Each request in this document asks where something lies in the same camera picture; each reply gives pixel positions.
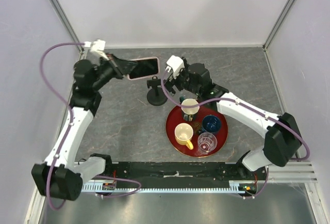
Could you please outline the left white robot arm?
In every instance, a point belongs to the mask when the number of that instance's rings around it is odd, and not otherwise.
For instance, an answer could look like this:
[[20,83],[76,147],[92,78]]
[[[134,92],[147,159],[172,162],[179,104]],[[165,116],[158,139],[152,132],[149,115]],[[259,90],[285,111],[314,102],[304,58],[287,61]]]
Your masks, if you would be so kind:
[[98,65],[87,59],[74,65],[67,120],[44,162],[34,164],[31,170],[41,195],[74,201],[89,180],[96,176],[108,179],[113,175],[109,155],[93,153],[79,165],[75,163],[75,157],[87,127],[99,108],[102,99],[99,90],[113,78],[123,79],[137,64],[136,61],[107,54],[105,58],[100,58]]

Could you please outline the pink smartphone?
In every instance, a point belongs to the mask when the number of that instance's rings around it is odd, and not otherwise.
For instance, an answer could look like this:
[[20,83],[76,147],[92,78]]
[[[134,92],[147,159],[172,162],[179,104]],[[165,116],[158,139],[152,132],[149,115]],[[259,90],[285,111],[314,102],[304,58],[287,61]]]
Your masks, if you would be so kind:
[[158,57],[145,57],[132,59],[136,62],[136,67],[128,74],[129,80],[137,80],[157,76],[159,73],[159,58]]

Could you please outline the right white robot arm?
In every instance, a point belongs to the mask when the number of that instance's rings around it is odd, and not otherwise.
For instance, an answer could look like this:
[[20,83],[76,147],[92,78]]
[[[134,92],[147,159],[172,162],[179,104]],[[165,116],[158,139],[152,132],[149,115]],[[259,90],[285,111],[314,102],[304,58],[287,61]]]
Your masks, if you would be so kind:
[[[262,138],[263,146],[247,151],[236,166],[237,176],[249,179],[256,170],[276,165],[284,167],[301,146],[306,146],[295,118],[289,113],[278,115],[267,112],[249,104],[227,89],[214,84],[209,71],[202,63],[191,65],[178,63],[167,64],[164,75],[161,77],[161,87],[165,96],[180,109],[180,117],[174,120],[175,126],[171,135],[184,131],[176,143],[181,147],[193,150],[196,144],[191,141],[193,128],[189,122],[194,121],[201,114],[201,107],[227,115],[253,129]],[[198,99],[185,99],[182,102],[173,100],[171,94],[178,90],[187,90],[197,95]]]

